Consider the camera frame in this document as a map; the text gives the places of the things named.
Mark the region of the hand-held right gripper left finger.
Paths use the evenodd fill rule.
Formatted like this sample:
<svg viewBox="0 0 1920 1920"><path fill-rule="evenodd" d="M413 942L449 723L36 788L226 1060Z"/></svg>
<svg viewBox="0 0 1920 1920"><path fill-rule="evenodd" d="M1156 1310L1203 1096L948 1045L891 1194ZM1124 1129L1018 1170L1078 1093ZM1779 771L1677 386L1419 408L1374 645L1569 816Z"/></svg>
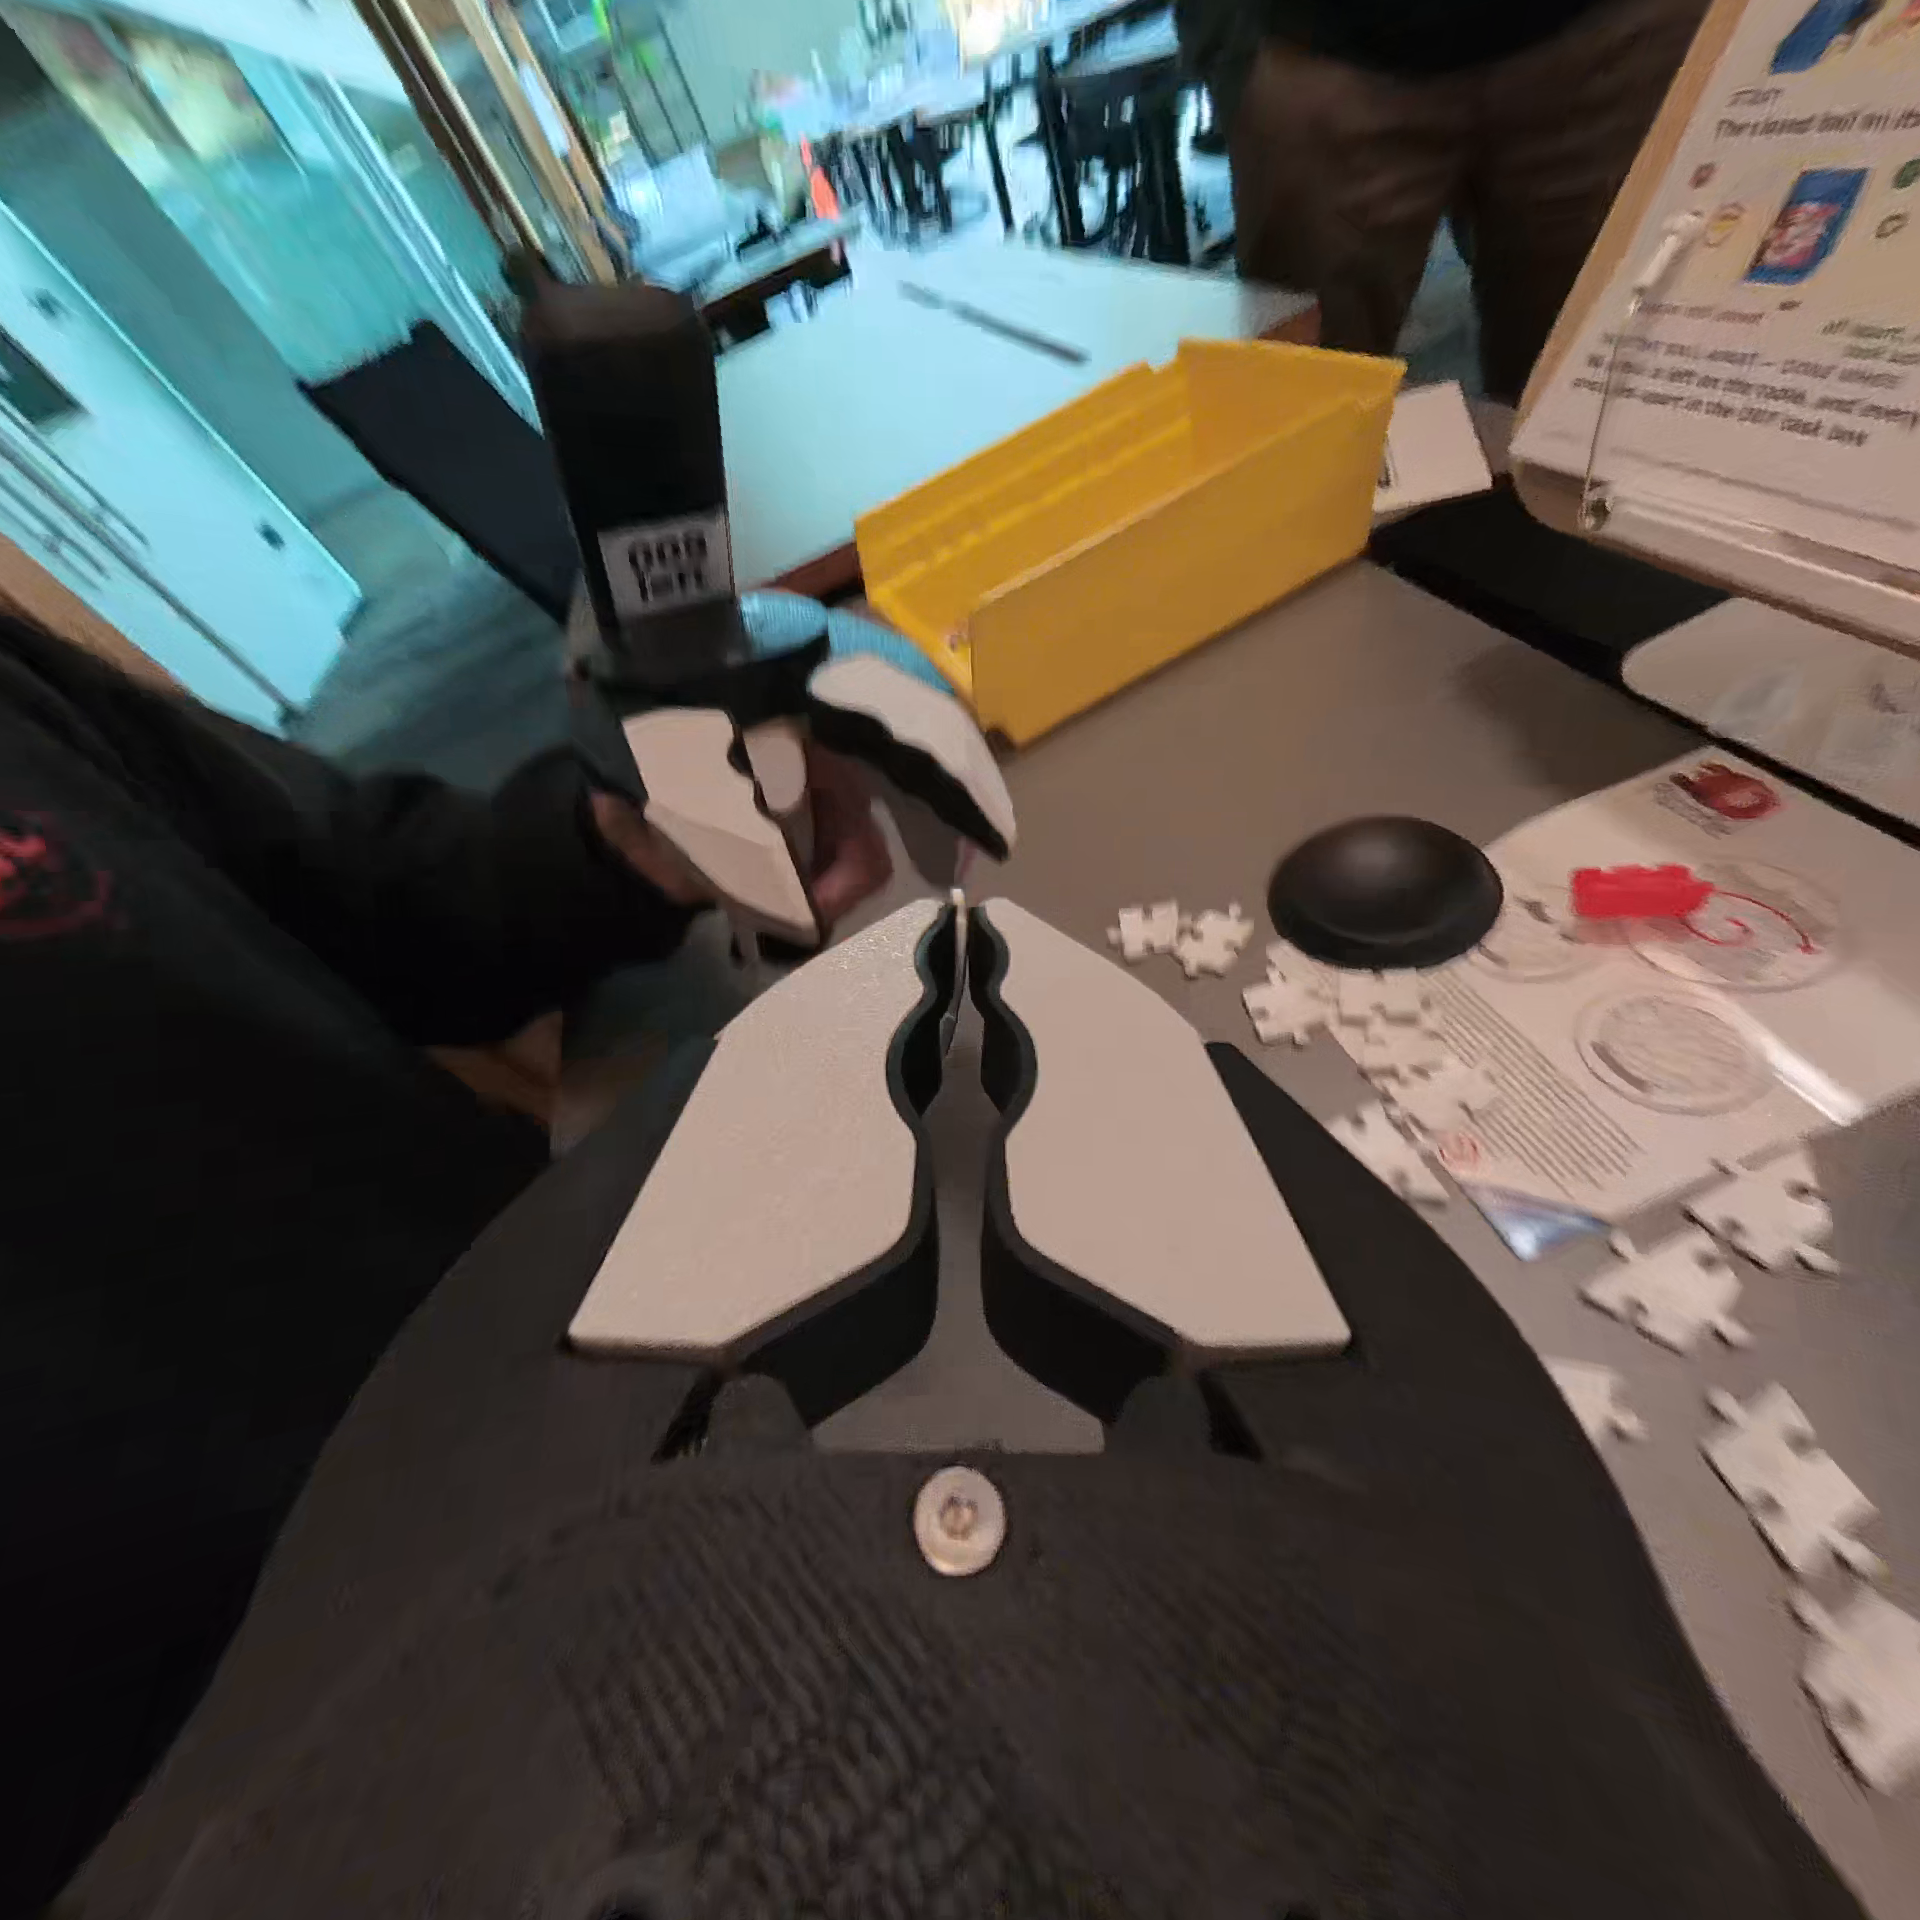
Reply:
<svg viewBox="0 0 1920 1920"><path fill-rule="evenodd" d="M722 1029L568 1326L577 1353L768 1377L825 1421L923 1350L948 913L901 908Z"/></svg>

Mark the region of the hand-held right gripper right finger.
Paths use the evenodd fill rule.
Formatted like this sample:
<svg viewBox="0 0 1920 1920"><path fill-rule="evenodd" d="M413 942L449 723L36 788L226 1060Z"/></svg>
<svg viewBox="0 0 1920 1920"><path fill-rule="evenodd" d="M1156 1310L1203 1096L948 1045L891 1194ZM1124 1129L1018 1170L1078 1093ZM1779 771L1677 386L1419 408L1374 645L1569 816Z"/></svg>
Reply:
<svg viewBox="0 0 1920 1920"><path fill-rule="evenodd" d="M981 1085L981 1305L1097 1421L1162 1377L1331 1360L1354 1330L1195 1029L1012 901L966 921Z"/></svg>

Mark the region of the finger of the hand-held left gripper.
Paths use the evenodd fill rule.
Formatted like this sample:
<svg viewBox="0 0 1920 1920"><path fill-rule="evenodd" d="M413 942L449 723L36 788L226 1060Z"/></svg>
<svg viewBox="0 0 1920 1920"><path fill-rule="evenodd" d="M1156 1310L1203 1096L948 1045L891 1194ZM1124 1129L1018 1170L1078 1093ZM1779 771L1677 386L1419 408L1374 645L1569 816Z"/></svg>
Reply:
<svg viewBox="0 0 1920 1920"><path fill-rule="evenodd" d="M902 635L829 614L808 677L809 731L872 781L910 859L1006 859L1018 812L972 708Z"/></svg>
<svg viewBox="0 0 1920 1920"><path fill-rule="evenodd" d="M800 726L740 726L717 708L654 708L619 729L645 822L705 881L734 931L820 949Z"/></svg>

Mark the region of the yellow plastic bin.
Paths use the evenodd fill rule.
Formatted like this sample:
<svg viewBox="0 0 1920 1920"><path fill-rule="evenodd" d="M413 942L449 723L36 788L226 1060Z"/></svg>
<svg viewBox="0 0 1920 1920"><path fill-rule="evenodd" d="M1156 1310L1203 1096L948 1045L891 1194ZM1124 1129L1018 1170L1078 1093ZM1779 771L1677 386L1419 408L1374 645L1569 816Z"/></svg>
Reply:
<svg viewBox="0 0 1920 1920"><path fill-rule="evenodd" d="M1181 340L854 518L872 605L1027 747L1366 546L1404 364Z"/></svg>

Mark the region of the spread of white puzzle pieces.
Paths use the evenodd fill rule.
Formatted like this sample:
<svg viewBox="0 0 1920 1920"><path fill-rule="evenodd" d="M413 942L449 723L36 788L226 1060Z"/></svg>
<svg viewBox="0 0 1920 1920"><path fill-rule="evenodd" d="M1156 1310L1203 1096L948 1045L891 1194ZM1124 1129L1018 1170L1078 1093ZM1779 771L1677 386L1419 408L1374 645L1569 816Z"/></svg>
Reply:
<svg viewBox="0 0 1920 1920"><path fill-rule="evenodd" d="M1490 1118L1518 1082L1449 1048L1417 977L1338 974L1270 945L1241 1006L1261 1045L1301 1049L1331 1036L1352 1053L1376 1096L1328 1129L1386 1188L1419 1210L1443 1206L1449 1187L1467 1188L1462 1125ZM1833 1211L1803 1148L1713 1168L1717 1179L1685 1204L1685 1232L1650 1243L1606 1232L1606 1260L1579 1291L1668 1353L1691 1353L1705 1337L1749 1341L1738 1265L1837 1272ZM1846 1569L1858 1581L1843 1608L1808 1588L1792 1596L1811 1637L1802 1690L1858 1784L1892 1795L1915 1780L1917 1625L1882 1594L1885 1571L1862 1537L1878 1508L1785 1386L1765 1382L1747 1398L1714 1390L1710 1410L1698 1450L1781 1569L1802 1580Z"/></svg>

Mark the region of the black round puzzle stand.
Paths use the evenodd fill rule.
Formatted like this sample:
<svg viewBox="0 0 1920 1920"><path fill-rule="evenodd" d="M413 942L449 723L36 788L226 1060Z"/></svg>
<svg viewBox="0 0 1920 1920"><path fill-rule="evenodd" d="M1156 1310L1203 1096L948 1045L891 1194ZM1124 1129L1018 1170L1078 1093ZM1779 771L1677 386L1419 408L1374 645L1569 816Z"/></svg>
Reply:
<svg viewBox="0 0 1920 1920"><path fill-rule="evenodd" d="M1429 971L1484 942L1505 885L1462 835L1386 814L1336 822L1285 852L1264 906L1274 931L1315 963Z"/></svg>

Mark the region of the person's left hand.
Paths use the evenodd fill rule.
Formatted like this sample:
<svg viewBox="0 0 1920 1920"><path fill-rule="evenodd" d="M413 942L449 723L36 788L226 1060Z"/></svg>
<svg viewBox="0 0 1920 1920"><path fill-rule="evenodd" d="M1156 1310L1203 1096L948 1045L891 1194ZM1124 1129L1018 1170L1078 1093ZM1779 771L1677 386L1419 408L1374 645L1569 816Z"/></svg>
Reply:
<svg viewBox="0 0 1920 1920"><path fill-rule="evenodd" d="M592 825L602 838L643 875L661 897L683 908L724 909L748 932L773 937L803 953L827 945L842 921L884 889L893 875L893 859L874 818L874 790L866 777L846 758L811 754L808 758L808 866L803 891L808 915L786 929L744 906L724 901L685 858L674 850L641 809L603 788L589 795Z"/></svg>

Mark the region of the white instruction leaflet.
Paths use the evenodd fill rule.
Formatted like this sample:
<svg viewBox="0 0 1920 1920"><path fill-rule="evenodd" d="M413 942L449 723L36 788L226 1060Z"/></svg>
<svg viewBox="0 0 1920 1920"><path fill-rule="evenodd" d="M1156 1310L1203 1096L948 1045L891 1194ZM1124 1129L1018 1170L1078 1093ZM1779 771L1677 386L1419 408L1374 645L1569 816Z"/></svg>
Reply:
<svg viewBox="0 0 1920 1920"><path fill-rule="evenodd" d="M1610 1227L1915 1093L1917 852L1762 768L1698 753L1489 846L1505 909L1422 977L1448 1045L1518 1082L1466 1121L1469 1197ZM1579 924L1577 869L1683 864L1683 921Z"/></svg>

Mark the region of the red plastic tool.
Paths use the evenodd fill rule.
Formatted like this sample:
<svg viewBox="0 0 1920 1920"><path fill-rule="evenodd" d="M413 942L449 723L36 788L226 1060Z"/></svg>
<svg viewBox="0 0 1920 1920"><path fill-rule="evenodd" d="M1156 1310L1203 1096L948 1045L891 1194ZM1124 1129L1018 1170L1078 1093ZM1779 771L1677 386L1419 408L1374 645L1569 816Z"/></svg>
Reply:
<svg viewBox="0 0 1920 1920"><path fill-rule="evenodd" d="M1577 869L1569 877L1569 904L1579 924L1685 921L1717 894L1717 885L1690 866Z"/></svg>

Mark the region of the clear plastic bag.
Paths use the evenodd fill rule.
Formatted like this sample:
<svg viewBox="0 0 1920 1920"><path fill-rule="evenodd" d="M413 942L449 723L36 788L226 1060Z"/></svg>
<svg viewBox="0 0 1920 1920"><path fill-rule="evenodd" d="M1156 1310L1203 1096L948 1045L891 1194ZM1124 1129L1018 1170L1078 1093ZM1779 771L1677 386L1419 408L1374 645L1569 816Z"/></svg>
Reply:
<svg viewBox="0 0 1920 1920"><path fill-rule="evenodd" d="M1384 441L1374 529L1478 496L1494 481L1469 395L1458 381L1404 390Z"/></svg>

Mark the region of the white board stand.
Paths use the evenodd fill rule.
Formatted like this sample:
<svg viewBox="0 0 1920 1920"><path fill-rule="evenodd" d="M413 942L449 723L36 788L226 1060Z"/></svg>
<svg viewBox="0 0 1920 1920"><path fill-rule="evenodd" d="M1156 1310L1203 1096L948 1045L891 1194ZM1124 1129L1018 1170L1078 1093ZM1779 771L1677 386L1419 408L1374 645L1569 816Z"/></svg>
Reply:
<svg viewBox="0 0 1920 1920"><path fill-rule="evenodd" d="M1646 704L1785 772L1917 828L1917 661L1747 598L1621 658Z"/></svg>

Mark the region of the white instruction board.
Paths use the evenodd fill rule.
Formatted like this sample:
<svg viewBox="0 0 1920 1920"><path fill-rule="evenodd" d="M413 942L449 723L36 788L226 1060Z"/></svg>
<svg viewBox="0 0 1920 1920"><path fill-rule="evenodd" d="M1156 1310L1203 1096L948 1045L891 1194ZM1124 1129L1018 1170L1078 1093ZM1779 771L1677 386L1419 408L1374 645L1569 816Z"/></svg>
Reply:
<svg viewBox="0 0 1920 1920"><path fill-rule="evenodd" d="M1562 532L1915 657L1917 4L1710 4L1509 469Z"/></svg>

